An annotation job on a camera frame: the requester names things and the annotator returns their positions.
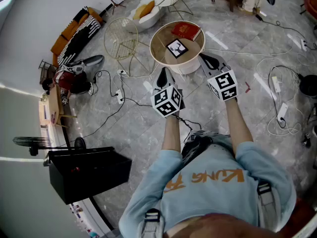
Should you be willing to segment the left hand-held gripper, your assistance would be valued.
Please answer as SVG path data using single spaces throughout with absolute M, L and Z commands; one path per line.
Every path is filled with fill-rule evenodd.
M 178 89 L 175 79 L 167 67 L 163 67 L 153 82 L 151 103 L 154 110 L 166 118 L 185 108 L 182 90 Z

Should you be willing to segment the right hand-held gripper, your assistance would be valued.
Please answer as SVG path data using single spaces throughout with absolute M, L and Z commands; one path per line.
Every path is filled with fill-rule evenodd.
M 234 71 L 223 57 L 213 53 L 200 53 L 199 62 L 206 75 L 210 90 L 221 101 L 236 98 L 238 83 Z

